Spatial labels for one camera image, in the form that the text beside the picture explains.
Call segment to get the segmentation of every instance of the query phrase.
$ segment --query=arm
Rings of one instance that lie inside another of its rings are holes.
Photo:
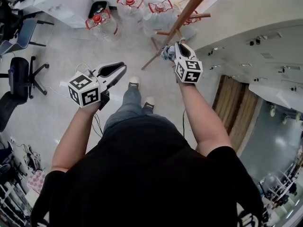
[[[228,134],[218,115],[208,105],[195,85],[179,82],[187,117],[198,143],[198,151],[207,156],[212,150],[231,147]]]
[[[52,171],[67,172],[85,155],[91,123],[99,106],[100,103],[95,103],[78,109],[55,150]]]

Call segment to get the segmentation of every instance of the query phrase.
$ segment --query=sneaker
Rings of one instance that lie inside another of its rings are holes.
[[[149,96],[145,100],[143,108],[151,108],[152,110],[154,110],[154,108],[155,108],[155,99],[152,96]]]
[[[139,85],[140,85],[140,78],[139,77],[132,77],[129,80],[128,88],[129,87],[137,87],[139,89]]]

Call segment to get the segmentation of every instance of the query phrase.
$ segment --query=blue jeans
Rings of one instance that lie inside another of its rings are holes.
[[[153,114],[152,108],[142,108],[141,94],[139,92],[139,89],[137,87],[130,86],[129,89],[124,93],[122,106],[106,121],[104,126],[104,132],[118,122],[144,115],[148,115],[150,117],[162,120],[175,128],[175,125],[167,118],[159,116],[157,114]]]

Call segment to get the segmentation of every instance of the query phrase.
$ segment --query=blue chair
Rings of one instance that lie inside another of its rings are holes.
[[[0,45],[0,55],[2,56],[6,53],[24,50],[25,48],[28,47],[29,44],[46,47],[46,45],[44,45],[44,44],[38,44],[38,43],[30,41],[37,24],[54,25],[53,23],[40,21],[36,18],[25,19],[23,21],[22,28],[18,35],[17,42],[15,44],[12,44],[12,43],[8,42],[7,40],[3,41],[2,44]]]

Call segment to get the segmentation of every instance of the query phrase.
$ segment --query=wooden coat rack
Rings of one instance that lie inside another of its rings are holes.
[[[158,35],[165,35],[167,36],[165,41],[163,42],[161,48],[158,48],[156,45],[156,42],[153,38],[151,38],[151,41],[153,45],[156,48],[156,54],[141,68],[144,70],[156,57],[158,57],[161,54],[161,50],[164,46],[166,46],[171,39],[175,36],[175,34],[178,35],[178,37],[181,39],[182,34],[180,33],[179,29],[181,26],[185,23],[186,20],[191,19],[191,18],[203,18],[203,17],[210,17],[209,13],[204,13],[204,14],[195,14],[192,15],[193,12],[196,10],[196,8],[200,5],[200,3],[203,2],[203,0],[189,0],[181,14],[179,15],[179,18],[177,21],[174,23],[172,26],[171,30],[169,32],[165,31],[157,31],[156,34]]]

